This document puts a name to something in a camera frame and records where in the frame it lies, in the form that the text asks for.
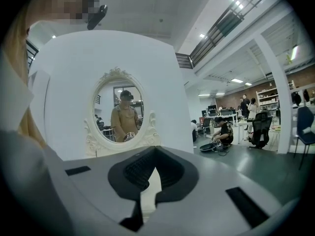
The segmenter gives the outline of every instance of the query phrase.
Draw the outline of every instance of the gray floor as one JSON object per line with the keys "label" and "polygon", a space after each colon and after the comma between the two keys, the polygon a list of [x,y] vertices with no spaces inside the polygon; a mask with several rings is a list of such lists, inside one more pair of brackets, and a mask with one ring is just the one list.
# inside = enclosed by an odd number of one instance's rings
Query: gray floor
{"label": "gray floor", "polygon": [[302,169],[298,170],[302,154],[277,154],[274,151],[232,145],[226,156],[216,152],[202,153],[199,147],[210,142],[209,138],[198,137],[194,153],[225,163],[272,193],[281,204],[299,197],[304,189],[314,154],[304,158]]}

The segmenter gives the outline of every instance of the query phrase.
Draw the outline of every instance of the railing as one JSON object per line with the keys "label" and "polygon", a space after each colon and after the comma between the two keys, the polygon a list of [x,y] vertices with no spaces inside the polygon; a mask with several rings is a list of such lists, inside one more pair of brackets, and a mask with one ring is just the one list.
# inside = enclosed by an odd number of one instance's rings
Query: railing
{"label": "railing", "polygon": [[177,62],[180,68],[193,69],[189,55],[176,53]]}
{"label": "railing", "polygon": [[95,99],[95,103],[100,104],[100,95],[97,95],[97,97]]}
{"label": "railing", "polygon": [[195,67],[215,46],[234,30],[263,0],[233,0],[189,55]]}
{"label": "railing", "polygon": [[28,64],[29,64],[29,69],[30,69],[31,64],[33,60],[35,59],[35,56],[38,54],[39,50],[28,40],[26,40],[26,49],[27,49],[27,58],[28,58]]}

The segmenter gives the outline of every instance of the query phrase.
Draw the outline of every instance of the white ceiling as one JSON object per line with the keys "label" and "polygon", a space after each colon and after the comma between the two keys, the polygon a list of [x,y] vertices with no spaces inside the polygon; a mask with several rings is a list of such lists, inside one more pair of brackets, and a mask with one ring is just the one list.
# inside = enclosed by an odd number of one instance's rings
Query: white ceiling
{"label": "white ceiling", "polygon": [[[290,13],[266,30],[263,36],[271,46],[284,70],[291,69],[302,62],[311,61],[314,58],[313,44],[293,13]],[[299,46],[297,56],[293,63],[289,64],[287,55],[291,57],[292,48],[295,44]],[[210,76],[203,79],[197,88],[201,94],[210,93],[212,95],[219,91],[229,92],[235,89],[244,89],[248,87],[244,85],[245,82],[254,84],[264,79],[261,70],[265,75],[271,73],[264,55],[256,43],[252,41],[212,69]],[[231,80],[234,78],[244,82],[241,84],[232,82]]]}
{"label": "white ceiling", "polygon": [[[172,44],[172,33],[180,21],[185,6],[189,7],[188,18],[199,10],[203,0],[100,0],[108,6],[107,15],[96,30],[119,30],[145,35]],[[29,40],[38,48],[51,40],[53,35],[87,30],[86,25],[64,25],[55,22],[40,22],[31,28]]]}
{"label": "white ceiling", "polygon": [[[245,7],[244,10],[242,10],[244,14],[249,8],[246,8],[246,5],[250,0],[239,1]],[[200,34],[206,34],[231,3],[232,0],[209,0],[191,28],[185,42],[179,50],[179,53],[190,55],[202,39]]]}

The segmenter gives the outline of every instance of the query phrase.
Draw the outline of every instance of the black cutout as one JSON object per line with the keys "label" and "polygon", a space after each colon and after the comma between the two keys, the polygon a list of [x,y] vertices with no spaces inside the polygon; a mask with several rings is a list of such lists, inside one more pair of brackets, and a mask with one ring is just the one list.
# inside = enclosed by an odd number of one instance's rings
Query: black cutout
{"label": "black cutout", "polygon": [[110,185],[121,198],[136,201],[138,207],[131,218],[125,218],[120,224],[135,232],[143,225],[140,192],[148,186],[154,168],[162,186],[162,191],[156,195],[156,205],[182,200],[199,179],[198,170],[192,163],[160,146],[151,146],[113,165],[108,172]]}
{"label": "black cutout", "polygon": [[226,193],[252,228],[269,218],[240,187],[228,189]]}
{"label": "black cutout", "polygon": [[68,176],[72,176],[72,175],[80,174],[80,173],[83,173],[85,171],[90,171],[90,170],[91,169],[88,166],[82,166],[78,168],[65,170],[65,172],[67,173]]}

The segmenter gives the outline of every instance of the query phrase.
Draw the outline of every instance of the brick wall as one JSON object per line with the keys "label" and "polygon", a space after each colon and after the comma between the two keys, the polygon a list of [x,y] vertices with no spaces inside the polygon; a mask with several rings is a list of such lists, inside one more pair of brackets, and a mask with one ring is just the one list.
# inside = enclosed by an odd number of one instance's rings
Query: brick wall
{"label": "brick wall", "polygon": [[[293,80],[296,87],[303,87],[308,84],[315,83],[315,65],[311,65],[308,68],[305,68],[299,72],[289,74],[287,75],[287,79],[288,81]],[[260,92],[264,89],[268,90],[275,87],[277,86],[275,81],[273,80],[266,83],[262,83],[254,87],[250,87],[245,90],[217,98],[217,105],[218,107],[223,106],[227,108],[229,107],[237,108],[240,105],[240,97],[242,97],[244,93],[247,95],[248,99],[255,98],[257,100],[256,91]],[[312,94],[312,90],[315,90],[315,88],[308,89],[309,95]]]}

